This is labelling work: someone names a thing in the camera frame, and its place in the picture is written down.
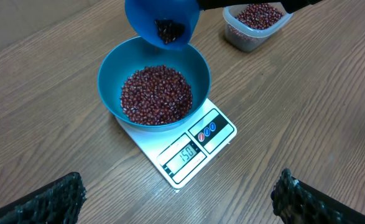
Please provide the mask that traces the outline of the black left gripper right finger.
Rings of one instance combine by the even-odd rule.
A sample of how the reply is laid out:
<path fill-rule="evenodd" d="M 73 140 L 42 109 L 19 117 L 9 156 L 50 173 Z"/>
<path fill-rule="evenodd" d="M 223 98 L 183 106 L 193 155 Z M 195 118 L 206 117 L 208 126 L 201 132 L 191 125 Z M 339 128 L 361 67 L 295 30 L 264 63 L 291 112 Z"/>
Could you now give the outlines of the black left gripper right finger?
<path fill-rule="evenodd" d="M 365 215 L 298 180 L 284 169 L 270 194 L 284 224 L 365 224 Z"/>

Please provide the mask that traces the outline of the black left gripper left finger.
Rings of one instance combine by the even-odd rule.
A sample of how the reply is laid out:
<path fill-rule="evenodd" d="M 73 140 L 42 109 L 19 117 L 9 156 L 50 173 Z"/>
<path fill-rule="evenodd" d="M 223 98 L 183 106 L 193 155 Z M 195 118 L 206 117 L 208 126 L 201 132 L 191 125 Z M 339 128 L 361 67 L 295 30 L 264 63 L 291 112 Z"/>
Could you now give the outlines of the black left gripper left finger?
<path fill-rule="evenodd" d="M 0 208 L 0 224 L 76 224 L 85 201 L 81 175 L 71 172 Z"/>

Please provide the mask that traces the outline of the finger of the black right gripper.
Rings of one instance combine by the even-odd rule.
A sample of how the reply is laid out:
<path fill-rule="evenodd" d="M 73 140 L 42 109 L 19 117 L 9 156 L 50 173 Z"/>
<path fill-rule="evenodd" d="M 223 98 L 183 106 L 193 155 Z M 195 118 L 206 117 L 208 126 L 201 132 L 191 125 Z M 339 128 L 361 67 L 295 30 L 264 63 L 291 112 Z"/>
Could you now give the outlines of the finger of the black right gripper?
<path fill-rule="evenodd" d="M 242 5 L 242 4 L 262 4 L 279 2 L 289 14 L 303 9 L 309 5 L 314 5 L 322 0 L 197 0 L 201 10 L 216 9 L 221 7 Z"/>

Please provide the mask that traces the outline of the blue plastic measuring scoop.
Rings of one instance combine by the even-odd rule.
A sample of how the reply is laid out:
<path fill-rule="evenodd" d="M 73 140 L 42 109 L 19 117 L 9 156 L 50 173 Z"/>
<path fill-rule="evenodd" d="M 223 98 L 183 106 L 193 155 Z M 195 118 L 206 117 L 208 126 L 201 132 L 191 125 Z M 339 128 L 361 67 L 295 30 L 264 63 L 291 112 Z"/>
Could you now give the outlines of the blue plastic measuring scoop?
<path fill-rule="evenodd" d="M 200 16 L 196 0 L 125 0 L 124 10 L 131 27 L 148 43 L 167 50 L 181 50 L 191 40 Z M 180 37 L 165 44 L 157 22 L 172 21 L 185 29 Z"/>

